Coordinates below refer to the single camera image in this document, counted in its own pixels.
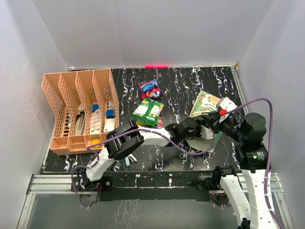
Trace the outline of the green illustrated paper gift bag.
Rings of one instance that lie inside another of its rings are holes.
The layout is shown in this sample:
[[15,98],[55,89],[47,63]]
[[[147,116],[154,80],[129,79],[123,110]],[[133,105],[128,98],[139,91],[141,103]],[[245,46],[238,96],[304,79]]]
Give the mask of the green illustrated paper gift bag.
[[[212,115],[217,111],[216,104],[220,100],[221,98],[201,90],[193,104],[189,117],[197,120],[201,120],[203,122],[202,126],[211,129],[209,125],[206,123],[205,118],[208,115]],[[213,152],[221,136],[222,136],[222,132],[219,132],[217,134],[214,134],[214,138],[211,140],[206,140],[204,138],[185,140],[185,143],[189,145],[188,155],[191,154],[202,155],[205,153]]]

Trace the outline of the blue chocolate snack packet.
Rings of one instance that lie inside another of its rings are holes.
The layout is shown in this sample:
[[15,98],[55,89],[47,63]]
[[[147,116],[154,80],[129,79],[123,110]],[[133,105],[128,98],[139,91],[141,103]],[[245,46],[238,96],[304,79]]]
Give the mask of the blue chocolate snack packet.
[[158,80],[151,80],[151,81],[147,81],[144,82],[143,85],[141,86],[141,91],[142,92],[146,92],[154,87],[158,87]]

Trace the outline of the purple berries candy packet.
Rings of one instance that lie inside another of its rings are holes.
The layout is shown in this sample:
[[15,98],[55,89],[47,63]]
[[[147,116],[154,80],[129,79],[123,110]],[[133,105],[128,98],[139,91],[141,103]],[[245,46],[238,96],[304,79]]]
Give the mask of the purple berries candy packet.
[[162,115],[162,114],[160,114],[160,115],[158,116],[158,119],[157,119],[157,121],[156,121],[156,125],[154,126],[154,128],[156,128],[156,129],[161,129],[161,128],[163,128],[163,115]]

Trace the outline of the purple Fox's candy packet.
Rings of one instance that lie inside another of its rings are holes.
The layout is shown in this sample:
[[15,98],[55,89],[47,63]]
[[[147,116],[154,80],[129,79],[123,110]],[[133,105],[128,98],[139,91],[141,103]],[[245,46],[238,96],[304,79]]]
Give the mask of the purple Fox's candy packet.
[[160,89],[160,87],[154,87],[146,92],[142,92],[141,91],[141,86],[143,85],[144,82],[140,82],[138,83],[138,88],[140,90],[141,93],[141,99],[143,100],[144,98],[153,98],[153,99],[157,99],[163,96],[163,92]]

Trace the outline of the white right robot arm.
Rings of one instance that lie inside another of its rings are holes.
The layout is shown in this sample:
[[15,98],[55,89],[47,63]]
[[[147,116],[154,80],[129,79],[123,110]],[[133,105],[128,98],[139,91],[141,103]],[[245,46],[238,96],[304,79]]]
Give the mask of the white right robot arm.
[[239,177],[232,166],[216,166],[212,185],[223,189],[234,210],[240,229],[279,229],[271,194],[269,151],[263,144],[266,120],[249,113],[241,124],[231,116],[215,119],[213,130],[223,132],[237,142],[237,160],[246,182],[244,194]]

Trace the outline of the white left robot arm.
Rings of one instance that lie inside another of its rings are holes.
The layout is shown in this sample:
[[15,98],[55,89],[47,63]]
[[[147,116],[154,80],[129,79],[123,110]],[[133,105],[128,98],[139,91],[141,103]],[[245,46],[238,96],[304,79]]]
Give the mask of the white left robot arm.
[[96,189],[98,180],[114,161],[128,157],[141,145],[176,147],[183,140],[200,136],[200,125],[189,117],[179,124],[170,124],[161,129],[139,127],[131,120],[107,134],[100,153],[86,168],[80,169],[80,184],[83,189]]

